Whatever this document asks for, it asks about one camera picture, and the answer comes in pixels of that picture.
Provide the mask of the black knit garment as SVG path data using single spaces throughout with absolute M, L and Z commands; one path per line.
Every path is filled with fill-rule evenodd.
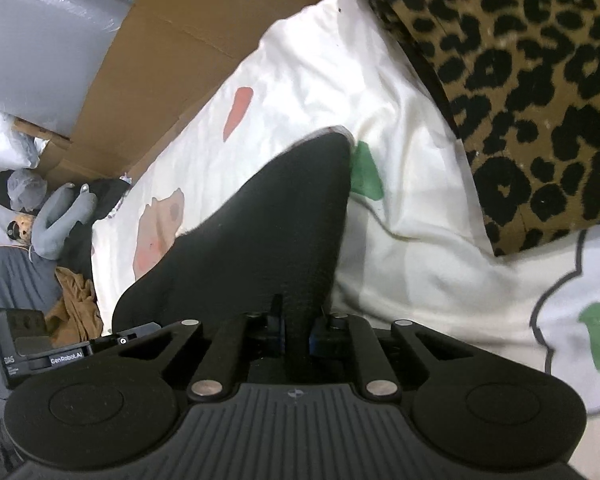
M 351 152 L 343 132 L 325 130 L 270 160 L 124 292 L 114 330 L 186 318 L 212 327 L 279 307 L 286 330 L 309 333 L 334 281 Z

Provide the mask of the brown sheer stockings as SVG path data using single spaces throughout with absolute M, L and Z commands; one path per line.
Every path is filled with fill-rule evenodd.
M 55 278 L 61 296 L 45 315 L 52 347 L 67 347 L 102 336 L 104 323 L 96 304 L 93 282 L 63 266 L 56 268 Z

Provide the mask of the grey plush toy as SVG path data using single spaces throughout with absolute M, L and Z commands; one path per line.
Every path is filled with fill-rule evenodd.
M 36 216 L 16 214 L 6 226 L 10 240 L 45 260 L 58 260 L 72 229 L 92 218 L 97 195 L 88 184 L 67 183 L 53 192 Z

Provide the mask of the white cartoon bear bedsheet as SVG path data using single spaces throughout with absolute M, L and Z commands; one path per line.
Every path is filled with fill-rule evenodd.
M 600 226 L 495 255 L 460 141 L 366 0 L 322 0 L 275 23 L 95 224 L 102 320 L 175 237 L 335 126 L 355 148 L 337 308 L 378 327 L 409 318 L 562 379 L 588 413 L 573 467 L 600 479 Z

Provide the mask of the white plastic bag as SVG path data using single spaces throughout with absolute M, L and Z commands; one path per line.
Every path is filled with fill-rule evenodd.
M 0 112 L 0 173 L 8 170 L 34 169 L 40 163 L 42 145 L 14 129 L 15 118 Z

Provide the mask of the grey plastic wrapped bundle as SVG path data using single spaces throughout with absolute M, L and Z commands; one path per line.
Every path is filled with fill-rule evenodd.
M 0 112 L 71 136 L 132 0 L 0 0 Z

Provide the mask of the brown cardboard sheet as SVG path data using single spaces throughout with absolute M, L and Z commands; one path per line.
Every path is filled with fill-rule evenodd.
M 69 139 L 48 139 L 38 172 L 66 182 L 139 177 L 277 20 L 320 0 L 135 0 Z

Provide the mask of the leopard print garment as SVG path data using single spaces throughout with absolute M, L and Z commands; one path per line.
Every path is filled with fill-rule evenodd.
M 368 0 L 462 141 L 499 256 L 600 223 L 600 0 Z

